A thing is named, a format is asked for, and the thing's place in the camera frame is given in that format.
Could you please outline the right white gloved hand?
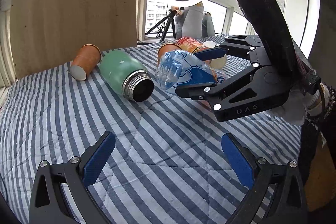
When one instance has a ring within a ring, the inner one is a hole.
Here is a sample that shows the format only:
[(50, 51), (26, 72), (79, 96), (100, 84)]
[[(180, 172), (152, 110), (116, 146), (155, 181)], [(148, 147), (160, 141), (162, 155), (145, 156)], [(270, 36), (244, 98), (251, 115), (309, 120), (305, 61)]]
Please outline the right white gloved hand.
[(272, 117), (282, 118), (284, 121), (302, 126), (307, 117), (317, 117), (322, 114), (322, 97), (324, 97), (325, 107), (330, 99), (330, 92), (324, 84), (320, 84), (322, 91), (316, 91), (314, 95), (306, 93), (303, 95), (299, 89), (292, 89), (288, 100), (279, 107), (268, 110)]

